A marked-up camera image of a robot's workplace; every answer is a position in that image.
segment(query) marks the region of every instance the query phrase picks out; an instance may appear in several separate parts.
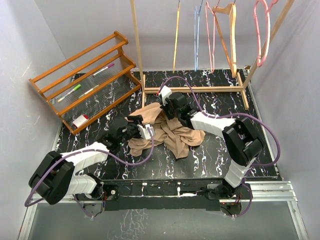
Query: pink marker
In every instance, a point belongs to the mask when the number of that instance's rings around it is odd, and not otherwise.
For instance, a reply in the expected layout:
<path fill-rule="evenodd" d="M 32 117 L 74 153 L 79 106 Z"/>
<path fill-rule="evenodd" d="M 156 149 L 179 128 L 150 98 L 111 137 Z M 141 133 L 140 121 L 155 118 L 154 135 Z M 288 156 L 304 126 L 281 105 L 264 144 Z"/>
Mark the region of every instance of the pink marker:
<path fill-rule="evenodd" d="M 115 64 L 114 63 L 111 63 L 109 66 L 106 66 L 104 68 L 101 68 L 99 71 L 95 72 L 94 74 L 92 74 L 92 77 L 96 76 L 98 73 L 101 73 L 102 71 L 108 69 L 108 68 L 111 68 L 113 67 Z"/>

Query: wooden shelf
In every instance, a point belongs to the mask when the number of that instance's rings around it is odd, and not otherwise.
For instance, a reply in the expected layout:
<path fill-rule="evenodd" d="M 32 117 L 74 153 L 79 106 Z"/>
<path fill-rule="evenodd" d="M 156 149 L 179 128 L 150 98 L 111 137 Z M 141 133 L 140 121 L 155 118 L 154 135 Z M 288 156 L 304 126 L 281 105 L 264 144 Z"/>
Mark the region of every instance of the wooden shelf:
<path fill-rule="evenodd" d="M 122 49 L 126 44 L 128 44 L 126 37 L 115 31 L 91 47 L 29 80 L 74 135 L 141 88 L 141 82 L 131 74 L 131 69 L 136 67 L 136 64 Z M 74 76 L 81 72 L 84 74 L 74 79 Z M 96 100 L 104 96 L 106 91 L 113 91 L 110 84 L 117 81 L 122 81 L 119 86 L 122 92 L 118 91 L 114 101 L 109 101 L 107 105 L 106 101 L 102 101 L 100 105 L 96 104 L 99 103 L 99 100 Z M 125 81 L 127 83 L 132 81 L 134 84 L 130 86 L 135 86 L 126 88 Z M 66 95 L 78 85 L 80 87 L 77 90 Z M 99 111 L 88 113 L 87 109 L 92 102 L 95 102 L 95 107 Z M 72 122 L 82 114 L 89 119 L 76 128 Z"/>

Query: white wall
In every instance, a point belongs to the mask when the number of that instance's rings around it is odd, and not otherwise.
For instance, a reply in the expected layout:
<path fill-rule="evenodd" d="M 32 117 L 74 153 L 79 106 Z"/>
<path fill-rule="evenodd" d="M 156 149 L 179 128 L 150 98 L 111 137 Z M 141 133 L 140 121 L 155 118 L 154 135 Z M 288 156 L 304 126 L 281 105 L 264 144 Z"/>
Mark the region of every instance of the white wall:
<path fill-rule="evenodd" d="M 311 240 L 320 234 L 319 22 L 317 0 L 296 0 L 252 79 L 262 119 L 281 143 L 279 171 L 292 181 Z"/>
<path fill-rule="evenodd" d="M 124 34 L 129 44 L 124 48 L 128 56 L 136 63 L 138 57 L 135 33 L 129 0 L 35 0 L 48 23 L 55 39 L 66 58 L 82 51 L 117 30 Z M 207 25 L 203 1 L 200 36 L 199 69 L 210 67 Z M 210 1 L 211 7 L 218 0 Z M 231 1 L 221 1 L 225 7 Z M 236 2 L 236 56 L 237 65 L 250 65 L 257 55 L 256 27 L 253 19 L 253 7 L 256 0 L 238 0 Z M 176 69 L 194 69 L 194 19 L 195 6 L 201 0 L 182 0 L 180 4 L 180 24 L 176 57 Z M 271 23 L 278 16 L 285 0 L 272 9 Z M 178 0 L 136 0 L 136 14 L 144 70 L 171 70 L 173 68 Z M 265 17 L 262 5 L 258 8 L 262 39 L 265 35 Z M 213 31 L 213 17 L 209 14 L 210 30 Z M 229 18 L 218 16 L 224 40 L 230 53 Z M 215 67 L 228 68 L 224 50 L 216 31 Z"/>
<path fill-rule="evenodd" d="M 51 150 L 59 119 L 31 88 L 65 60 L 34 0 L 0 1 L 0 235 L 18 237 L 28 181 Z"/>

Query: green marker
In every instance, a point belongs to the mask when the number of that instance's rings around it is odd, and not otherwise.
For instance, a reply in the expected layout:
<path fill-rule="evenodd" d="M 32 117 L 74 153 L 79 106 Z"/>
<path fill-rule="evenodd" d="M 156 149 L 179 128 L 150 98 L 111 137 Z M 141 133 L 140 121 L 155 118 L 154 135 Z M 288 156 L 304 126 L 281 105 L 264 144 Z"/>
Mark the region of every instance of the green marker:
<path fill-rule="evenodd" d="M 73 92 L 75 92 L 76 90 L 78 90 L 79 88 L 81 87 L 81 84 L 78 84 L 77 86 L 75 86 L 70 92 L 68 92 L 66 95 L 64 95 L 63 97 L 61 97 L 59 100 L 58 100 L 58 103 L 60 103 L 63 99 L 66 98 L 66 96 L 72 94 Z"/>

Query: small white box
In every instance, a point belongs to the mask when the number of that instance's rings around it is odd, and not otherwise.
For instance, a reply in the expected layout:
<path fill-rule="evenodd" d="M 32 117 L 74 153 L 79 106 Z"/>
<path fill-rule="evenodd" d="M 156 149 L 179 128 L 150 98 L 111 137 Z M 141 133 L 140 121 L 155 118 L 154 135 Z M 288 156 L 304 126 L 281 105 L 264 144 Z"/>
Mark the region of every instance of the small white box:
<path fill-rule="evenodd" d="M 74 120 L 72 123 L 76 128 L 79 128 L 82 124 L 87 122 L 89 120 L 89 117 L 87 115 L 80 115 L 77 117 L 76 120 Z"/>

